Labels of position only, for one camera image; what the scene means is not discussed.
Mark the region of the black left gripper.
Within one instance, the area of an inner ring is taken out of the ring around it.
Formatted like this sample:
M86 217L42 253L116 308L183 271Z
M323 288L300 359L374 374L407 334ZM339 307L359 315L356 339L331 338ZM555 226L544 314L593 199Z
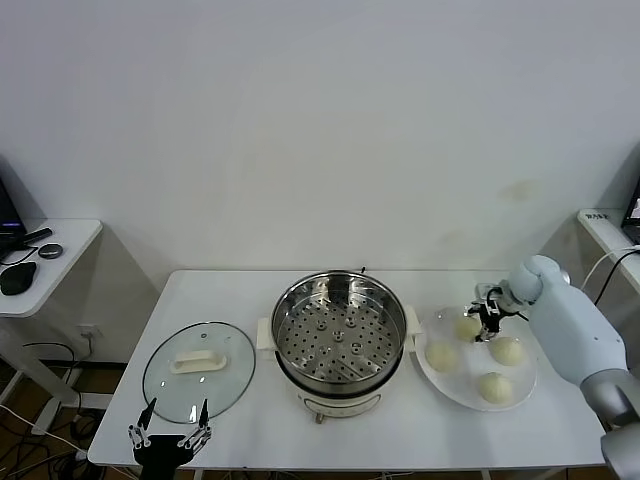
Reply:
M151 435L148 438L147 429L156 402L157 399L153 398L137 422L128 426L128 435L134 447L134 459L142 468L139 479L173 480L178 468L193 460L193 450L201 450L212 436L208 400L203 401L196 427L185 438L177 434Z

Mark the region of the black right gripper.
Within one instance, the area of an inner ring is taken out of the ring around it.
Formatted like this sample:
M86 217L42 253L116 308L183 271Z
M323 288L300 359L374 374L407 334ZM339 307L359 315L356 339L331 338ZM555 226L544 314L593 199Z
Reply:
M505 311L501 307L501 296L489 294L472 303L464 314L464 338L468 342L478 342L480 334L484 330L488 336L496 336L499 333L499 322L505 317Z

